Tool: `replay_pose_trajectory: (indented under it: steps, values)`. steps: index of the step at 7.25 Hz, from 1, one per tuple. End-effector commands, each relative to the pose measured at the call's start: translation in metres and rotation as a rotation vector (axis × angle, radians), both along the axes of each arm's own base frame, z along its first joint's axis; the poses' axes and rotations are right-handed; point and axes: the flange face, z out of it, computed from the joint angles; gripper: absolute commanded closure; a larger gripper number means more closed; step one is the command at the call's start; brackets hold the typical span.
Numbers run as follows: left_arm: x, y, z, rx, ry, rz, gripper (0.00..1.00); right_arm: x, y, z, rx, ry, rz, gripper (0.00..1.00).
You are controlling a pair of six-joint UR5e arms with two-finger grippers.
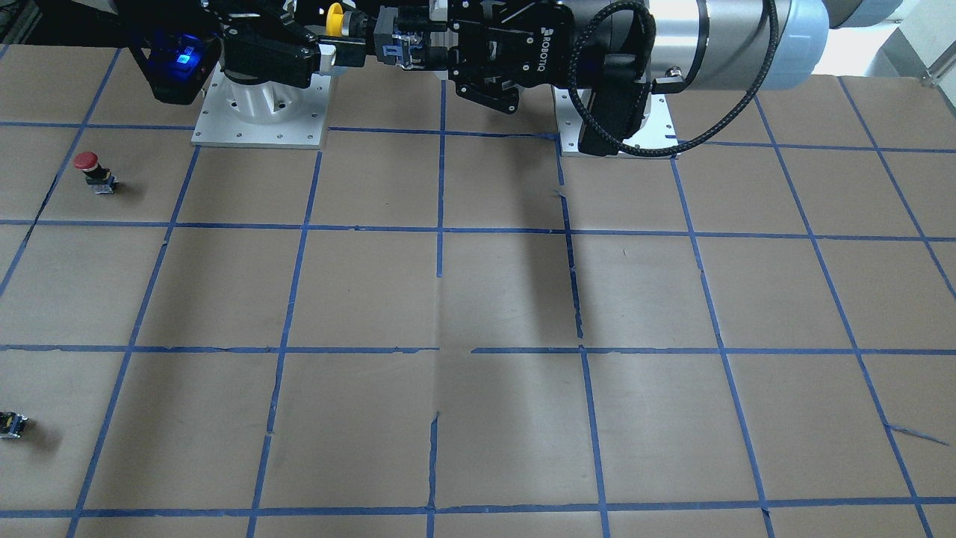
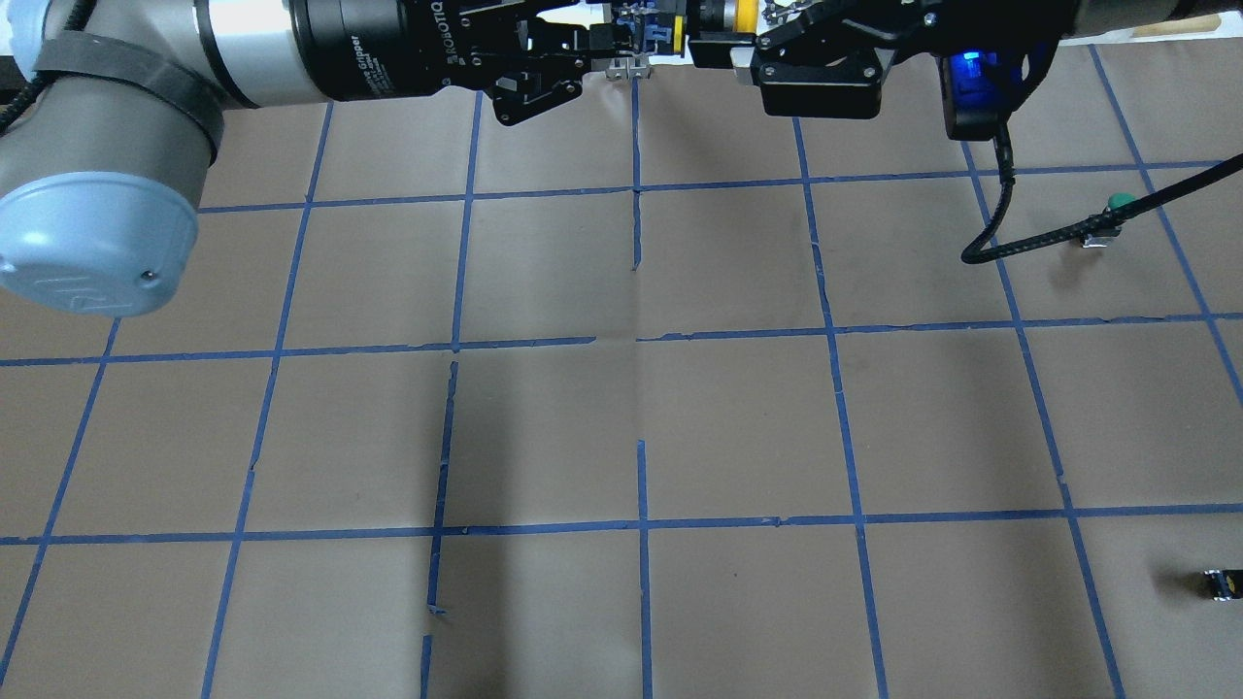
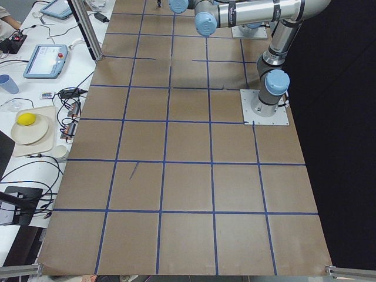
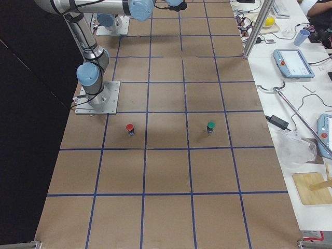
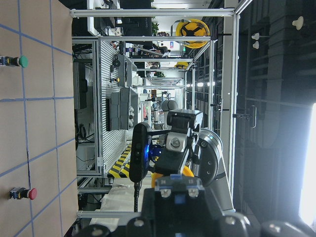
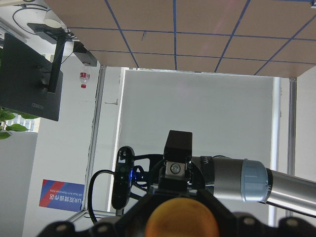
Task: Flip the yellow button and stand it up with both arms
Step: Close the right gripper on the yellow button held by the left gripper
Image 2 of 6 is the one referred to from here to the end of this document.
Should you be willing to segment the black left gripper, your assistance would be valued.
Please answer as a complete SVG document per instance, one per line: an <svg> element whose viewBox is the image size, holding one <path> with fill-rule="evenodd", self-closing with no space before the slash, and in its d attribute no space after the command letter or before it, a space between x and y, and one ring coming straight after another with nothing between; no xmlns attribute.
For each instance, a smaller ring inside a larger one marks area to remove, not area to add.
<svg viewBox="0 0 1243 699"><path fill-rule="evenodd" d="M618 58L640 53L617 22L534 17L533 1L293 1L295 40L308 76L334 102L487 92L515 127L578 100L589 71L503 73L522 58Z"/></svg>

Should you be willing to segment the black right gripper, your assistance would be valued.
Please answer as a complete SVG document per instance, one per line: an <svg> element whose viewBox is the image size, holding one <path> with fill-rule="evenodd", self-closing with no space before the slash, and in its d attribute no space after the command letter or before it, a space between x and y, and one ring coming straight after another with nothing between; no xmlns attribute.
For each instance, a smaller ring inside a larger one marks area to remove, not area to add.
<svg viewBox="0 0 1243 699"><path fill-rule="evenodd" d="M732 68L776 117L871 119L892 65L920 53L1025 49L1070 29L1075 1L856 1L837 29L701 31L700 68Z"/></svg>

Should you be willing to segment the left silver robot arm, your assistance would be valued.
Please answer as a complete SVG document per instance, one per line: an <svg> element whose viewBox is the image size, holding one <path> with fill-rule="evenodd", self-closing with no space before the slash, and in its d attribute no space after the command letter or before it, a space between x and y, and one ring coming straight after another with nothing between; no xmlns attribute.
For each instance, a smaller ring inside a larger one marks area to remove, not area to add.
<svg viewBox="0 0 1243 699"><path fill-rule="evenodd" d="M480 91L502 122L639 53L556 1L5 1L25 80L2 107L2 289L62 311L175 295L234 108Z"/></svg>

